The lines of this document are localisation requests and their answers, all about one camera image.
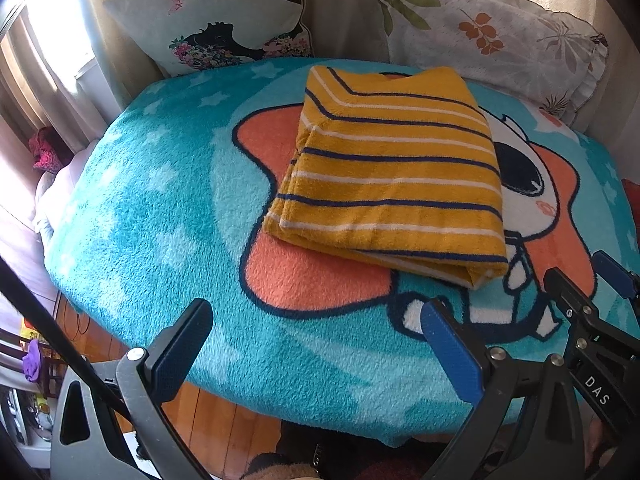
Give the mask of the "teal cartoon fleece blanket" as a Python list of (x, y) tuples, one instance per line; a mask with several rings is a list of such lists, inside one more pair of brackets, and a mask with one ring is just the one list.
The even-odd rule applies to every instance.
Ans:
[(597, 278), (608, 252), (637, 270), (631, 210), (606, 149), (533, 104), (481, 84), (506, 180), (513, 268), (477, 290), (284, 244), (262, 232), (294, 152), (311, 60), (279, 58), (152, 84), (107, 129), (46, 267), (128, 346), (146, 346), (195, 298), (214, 326), (190, 381), (256, 412), (398, 444), (453, 432), (469, 408), (421, 335), (437, 298), (518, 359), (562, 352), (568, 324), (541, 287), (557, 266), (631, 335), (631, 306)]

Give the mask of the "yellow red box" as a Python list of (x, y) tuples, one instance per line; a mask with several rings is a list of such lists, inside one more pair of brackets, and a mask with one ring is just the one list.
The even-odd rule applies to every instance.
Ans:
[(38, 330), (36, 330), (35, 327), (26, 320), (26, 318), (21, 319), (20, 337), (26, 340), (35, 339), (43, 341), (43, 338)]

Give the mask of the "yellow striped knit sweater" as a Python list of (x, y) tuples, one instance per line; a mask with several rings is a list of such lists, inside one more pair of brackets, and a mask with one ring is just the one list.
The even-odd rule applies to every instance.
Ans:
[(488, 121), (455, 70), (311, 67), (266, 233), (476, 289), (506, 273), (502, 213)]

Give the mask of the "purple cloth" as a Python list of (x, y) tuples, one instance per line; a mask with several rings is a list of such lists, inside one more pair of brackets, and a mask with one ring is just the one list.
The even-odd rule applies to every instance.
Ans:
[(43, 357), (40, 341), (31, 339), (27, 345), (26, 354), (22, 359), (23, 374), (29, 382), (39, 382), (43, 367)]

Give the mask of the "pink flower decoration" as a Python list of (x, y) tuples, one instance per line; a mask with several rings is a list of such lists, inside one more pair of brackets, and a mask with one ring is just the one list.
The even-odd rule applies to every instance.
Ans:
[(34, 168), (49, 174), (57, 174), (73, 159), (73, 152), (51, 126), (34, 133), (28, 140), (28, 148), (34, 158)]

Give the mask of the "red cloth item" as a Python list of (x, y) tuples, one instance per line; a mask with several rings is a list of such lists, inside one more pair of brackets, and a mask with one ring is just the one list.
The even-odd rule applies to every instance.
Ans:
[(640, 185), (629, 179), (623, 179), (622, 183), (629, 206), (636, 216), (640, 209)]

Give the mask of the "white leaf print pillow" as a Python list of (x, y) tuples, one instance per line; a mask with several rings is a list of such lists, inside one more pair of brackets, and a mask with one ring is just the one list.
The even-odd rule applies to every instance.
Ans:
[(390, 62), (450, 66), (569, 122), (596, 93), (608, 42), (529, 0), (376, 0)]

